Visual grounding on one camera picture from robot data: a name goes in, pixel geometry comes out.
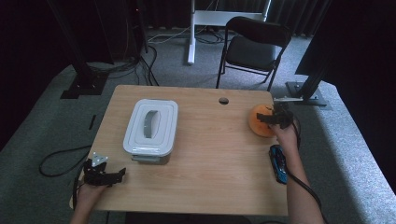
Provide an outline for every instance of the human hand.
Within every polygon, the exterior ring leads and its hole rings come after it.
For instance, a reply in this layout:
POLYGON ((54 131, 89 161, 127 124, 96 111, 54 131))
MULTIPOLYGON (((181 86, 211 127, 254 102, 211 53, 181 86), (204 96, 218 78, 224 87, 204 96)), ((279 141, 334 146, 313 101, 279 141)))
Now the human hand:
POLYGON ((271 130, 277 137, 277 142, 283 148, 283 154, 285 157, 288 157, 289 154, 293 152, 298 152, 297 147, 297 133, 294 129, 293 125, 289 125, 289 127, 285 129, 280 129, 279 125, 271 124, 269 125, 271 130))

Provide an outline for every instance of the chair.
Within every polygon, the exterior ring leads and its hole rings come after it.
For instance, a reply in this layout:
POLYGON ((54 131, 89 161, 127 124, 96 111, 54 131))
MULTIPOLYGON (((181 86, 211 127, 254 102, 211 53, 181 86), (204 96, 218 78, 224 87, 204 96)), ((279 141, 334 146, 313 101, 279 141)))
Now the chair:
POLYGON ((271 90, 276 70, 286 46, 291 40, 291 30, 286 26, 256 21, 246 17, 234 17, 225 27, 224 48, 219 65, 218 81, 225 74, 225 68, 238 69, 245 72, 265 76, 265 83, 271 76, 267 90, 271 90), (228 45, 229 33, 237 33, 228 45))

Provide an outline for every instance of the cable on floor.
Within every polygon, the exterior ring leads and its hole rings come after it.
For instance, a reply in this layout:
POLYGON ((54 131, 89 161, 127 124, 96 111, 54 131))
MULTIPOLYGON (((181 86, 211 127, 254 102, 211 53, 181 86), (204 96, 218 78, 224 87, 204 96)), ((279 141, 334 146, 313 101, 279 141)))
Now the cable on floor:
POLYGON ((76 162, 76 163, 75 163, 74 165, 72 165, 70 168, 68 168, 67 170, 65 170, 65 171, 63 171, 63 172, 61 172, 61 173, 59 173, 59 174, 48 174, 48 173, 44 172, 44 170, 43 170, 43 165, 46 163, 46 161, 47 161, 49 158, 51 158, 51 157, 53 157, 53 156, 55 156, 55 155, 58 155, 58 154, 61 154, 61 153, 69 153, 69 152, 73 152, 73 151, 78 151, 78 150, 85 149, 85 148, 87 148, 87 147, 91 147, 91 146, 71 148, 71 149, 60 150, 60 151, 56 151, 56 152, 50 153, 49 155, 47 155, 47 156, 40 162, 40 164, 39 164, 39 166, 38 166, 38 172, 39 172, 40 174, 42 174, 43 176, 46 176, 46 177, 57 177, 57 176, 61 176, 61 175, 65 175, 65 174, 69 173, 69 172, 72 171, 74 168, 76 168, 84 159, 87 158, 88 154, 90 153, 89 150, 88 150, 87 153, 84 154, 84 156, 82 156, 82 157, 78 160, 78 162, 76 162))

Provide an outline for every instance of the wooden table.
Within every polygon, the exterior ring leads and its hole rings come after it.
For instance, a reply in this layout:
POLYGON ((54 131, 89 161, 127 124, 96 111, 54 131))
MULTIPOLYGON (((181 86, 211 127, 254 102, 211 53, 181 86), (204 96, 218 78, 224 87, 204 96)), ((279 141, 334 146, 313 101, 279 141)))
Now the wooden table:
POLYGON ((268 156, 275 138, 248 127, 248 112, 271 104, 266 91, 118 86, 92 145, 108 156, 106 171, 126 167, 96 209, 166 213, 287 214, 286 187, 277 183, 268 156), (229 100, 227 105, 219 98, 229 100), (178 104, 177 134, 165 165, 132 161, 122 142, 135 103, 167 99, 178 104))

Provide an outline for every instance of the white plastic container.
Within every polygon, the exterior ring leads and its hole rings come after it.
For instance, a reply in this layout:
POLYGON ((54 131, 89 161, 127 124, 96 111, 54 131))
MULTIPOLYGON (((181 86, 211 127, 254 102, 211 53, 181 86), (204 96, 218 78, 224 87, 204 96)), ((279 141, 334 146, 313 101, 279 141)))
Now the white plastic container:
POLYGON ((175 142, 177 113, 175 101, 143 99, 136 103, 123 141, 133 160, 168 163, 175 142))

